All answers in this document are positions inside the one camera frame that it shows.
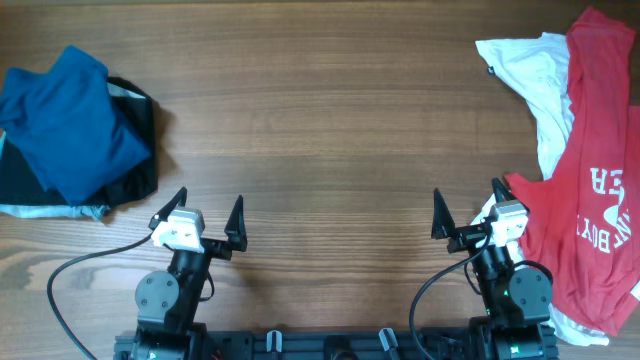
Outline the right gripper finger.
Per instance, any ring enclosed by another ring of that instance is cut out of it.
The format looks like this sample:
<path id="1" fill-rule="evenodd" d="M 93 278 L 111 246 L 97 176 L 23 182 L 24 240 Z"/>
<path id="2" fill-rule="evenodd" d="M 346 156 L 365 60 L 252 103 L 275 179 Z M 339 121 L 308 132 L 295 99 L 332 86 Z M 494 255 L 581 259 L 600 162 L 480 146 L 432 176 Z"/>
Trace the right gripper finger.
<path id="1" fill-rule="evenodd" d="M 438 189 L 434 190 L 434 214 L 432 221 L 431 238 L 451 238 L 455 231 L 455 222 L 449 208 Z"/>
<path id="2" fill-rule="evenodd" d="M 491 180 L 493 195 L 496 203 L 492 206 L 492 213 L 528 213 L 529 209 L 521 203 L 498 178 Z"/>

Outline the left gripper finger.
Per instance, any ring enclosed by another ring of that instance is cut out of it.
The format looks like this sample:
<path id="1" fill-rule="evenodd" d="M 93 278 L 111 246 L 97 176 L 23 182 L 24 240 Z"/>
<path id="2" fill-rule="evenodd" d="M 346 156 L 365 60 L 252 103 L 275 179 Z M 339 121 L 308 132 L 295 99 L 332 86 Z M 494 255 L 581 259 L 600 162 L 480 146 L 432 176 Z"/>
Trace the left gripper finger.
<path id="1" fill-rule="evenodd" d="M 224 233 L 228 237 L 229 246 L 234 251 L 245 252 L 247 249 L 247 232 L 244 221 L 244 200 L 239 195 L 231 211 Z"/>
<path id="2" fill-rule="evenodd" d="M 148 227 L 155 230 L 161 222 L 168 220 L 169 215 L 176 207 L 184 207 L 187 194 L 187 188 L 181 187 L 174 197 L 151 217 Z"/>

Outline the red printed t-shirt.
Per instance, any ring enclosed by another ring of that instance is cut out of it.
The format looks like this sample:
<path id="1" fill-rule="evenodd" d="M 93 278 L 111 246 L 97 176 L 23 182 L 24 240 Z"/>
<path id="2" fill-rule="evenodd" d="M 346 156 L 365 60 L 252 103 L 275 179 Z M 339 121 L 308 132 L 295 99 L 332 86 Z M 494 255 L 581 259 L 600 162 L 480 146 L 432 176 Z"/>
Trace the red printed t-shirt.
<path id="1" fill-rule="evenodd" d="M 639 304 L 639 109 L 629 103 L 635 32 L 589 7 L 569 29 L 575 119 L 552 177 L 507 181 L 530 210 L 519 243 L 553 274 L 552 303 L 617 335 Z"/>

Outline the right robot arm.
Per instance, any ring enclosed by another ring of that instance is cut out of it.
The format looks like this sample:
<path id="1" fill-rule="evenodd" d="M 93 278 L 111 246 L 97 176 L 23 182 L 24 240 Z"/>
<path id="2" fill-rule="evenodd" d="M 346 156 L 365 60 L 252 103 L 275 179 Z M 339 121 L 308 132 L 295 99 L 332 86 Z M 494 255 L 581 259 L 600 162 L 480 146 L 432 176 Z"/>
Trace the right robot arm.
<path id="1" fill-rule="evenodd" d="M 556 359 L 550 319 L 553 275 L 543 265 L 512 259 L 507 242 L 520 238 L 529 209 L 497 178 L 496 203 L 476 225 L 458 227 L 438 190 L 434 191 L 431 237 L 447 239 L 447 251 L 466 252 L 486 314 L 469 320 L 461 340 L 466 359 Z"/>

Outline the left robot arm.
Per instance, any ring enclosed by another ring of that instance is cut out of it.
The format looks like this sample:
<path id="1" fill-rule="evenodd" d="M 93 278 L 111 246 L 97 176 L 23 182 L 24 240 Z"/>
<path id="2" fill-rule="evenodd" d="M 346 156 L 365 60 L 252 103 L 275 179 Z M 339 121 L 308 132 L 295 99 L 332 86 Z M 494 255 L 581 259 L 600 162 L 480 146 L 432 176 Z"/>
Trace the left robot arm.
<path id="1" fill-rule="evenodd" d="M 197 307 L 209 298 L 202 294 L 212 284 L 211 261 L 229 261 L 247 249 L 244 199 L 238 196 L 224 228 L 225 240 L 206 238 L 200 210 L 186 206 L 181 188 L 150 220 L 151 240 L 172 251 L 164 271 L 146 275 L 138 284 L 137 329 L 128 350 L 119 359 L 204 359 L 211 352 L 207 328 L 194 321 Z"/>

